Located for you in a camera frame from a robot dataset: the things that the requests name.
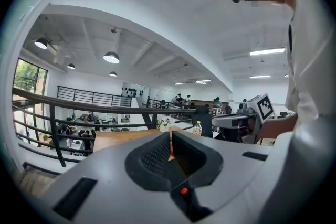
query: wooden tabletop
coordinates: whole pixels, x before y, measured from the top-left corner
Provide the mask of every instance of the wooden tabletop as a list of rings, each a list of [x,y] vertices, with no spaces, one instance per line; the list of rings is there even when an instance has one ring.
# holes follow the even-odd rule
[[[185,130],[173,127],[173,131],[185,132]],[[120,145],[144,136],[159,134],[161,133],[159,129],[149,129],[143,131],[131,131],[131,132],[97,132],[95,146],[93,147],[93,152],[101,150],[109,146]]]

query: gray device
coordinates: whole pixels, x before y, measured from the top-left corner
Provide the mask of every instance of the gray device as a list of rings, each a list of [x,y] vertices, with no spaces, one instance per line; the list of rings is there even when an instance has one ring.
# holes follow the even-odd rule
[[[322,116],[275,145],[173,132],[102,149],[45,192],[44,214],[65,223],[283,223],[323,182],[336,155],[336,122]]]
[[[253,97],[246,103],[241,103],[237,113],[213,117],[211,124],[220,129],[221,134],[217,139],[255,144],[262,124],[273,114],[272,103],[268,94],[265,93]],[[242,132],[242,129],[247,131],[249,119],[254,120],[253,131],[251,133]]]

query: plastic bottle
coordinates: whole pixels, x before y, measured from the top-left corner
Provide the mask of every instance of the plastic bottle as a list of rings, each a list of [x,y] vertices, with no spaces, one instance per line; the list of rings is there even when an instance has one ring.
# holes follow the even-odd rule
[[[193,134],[201,135],[201,133],[202,133],[201,122],[198,121],[197,124],[194,126]]]

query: red button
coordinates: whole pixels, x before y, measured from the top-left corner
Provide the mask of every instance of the red button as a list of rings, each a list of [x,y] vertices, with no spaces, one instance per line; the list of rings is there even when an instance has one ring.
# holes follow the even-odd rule
[[[183,188],[183,189],[180,190],[180,194],[181,194],[182,196],[187,195],[188,192],[189,192],[189,190],[188,190],[187,188]]]

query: window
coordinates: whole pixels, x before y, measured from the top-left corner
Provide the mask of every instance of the window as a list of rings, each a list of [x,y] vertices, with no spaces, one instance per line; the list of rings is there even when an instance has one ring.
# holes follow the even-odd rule
[[[13,87],[32,92],[35,94],[44,95],[45,89],[45,82],[47,78],[47,70],[33,65],[32,63],[26,62],[22,59],[19,59],[16,65],[15,75],[14,75],[14,83]],[[13,95],[13,102],[14,104],[25,98]],[[36,114],[44,115],[44,106],[43,104],[35,104],[30,107],[22,106],[26,111],[33,112]],[[45,121],[41,118],[35,117],[33,115],[25,114],[22,111],[15,111],[13,113],[13,118],[17,121],[23,122],[25,124],[37,127],[39,129],[45,130]],[[36,130],[33,130],[29,127],[25,127],[21,124],[15,123],[14,124],[15,131],[17,133],[26,135],[30,138],[39,141],[39,136],[41,135]],[[34,146],[39,146],[37,143],[33,141],[29,141],[20,137],[26,143],[29,143]]]
[[[16,65],[13,87],[44,95],[47,70],[19,59]]]

